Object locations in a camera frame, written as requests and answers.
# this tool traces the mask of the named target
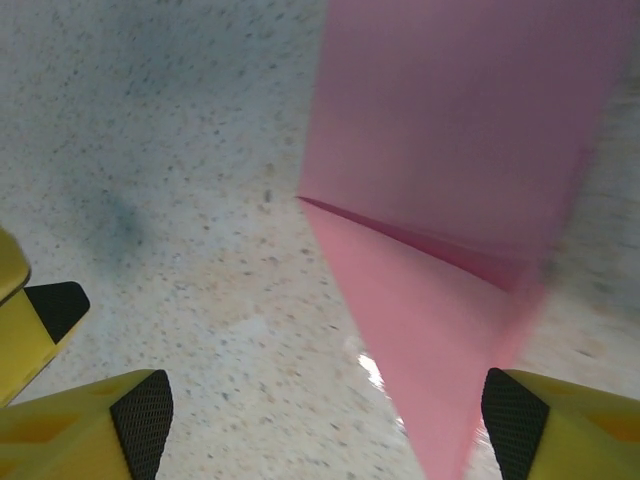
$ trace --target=pink folded paper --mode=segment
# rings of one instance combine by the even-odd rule
[[[330,0],[300,197],[429,480],[463,472],[633,0]]]

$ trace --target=pink paper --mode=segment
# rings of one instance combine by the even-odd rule
[[[526,331],[633,7],[330,0],[300,196],[429,480],[459,478]]]

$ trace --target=black textured pad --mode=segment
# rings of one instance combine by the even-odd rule
[[[69,333],[90,306],[84,290],[76,282],[25,287],[24,292],[54,343]]]
[[[504,480],[526,480],[549,406],[502,370],[489,370],[482,416]]]
[[[171,427],[173,399],[164,370],[156,370],[114,403],[111,418],[132,480],[156,478]]]

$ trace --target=terrazzo floor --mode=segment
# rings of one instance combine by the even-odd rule
[[[0,223],[93,303],[18,401],[166,369],[159,479],[424,478],[294,200],[325,6],[0,4]],[[640,398],[636,50],[518,366]]]

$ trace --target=speckled floor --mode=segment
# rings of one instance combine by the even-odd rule
[[[423,478],[293,199],[324,9],[0,5],[0,222],[34,284],[73,279],[93,301],[20,400],[166,369],[160,479]],[[638,78],[611,102],[519,362],[635,397]],[[478,444],[468,478],[498,479]]]

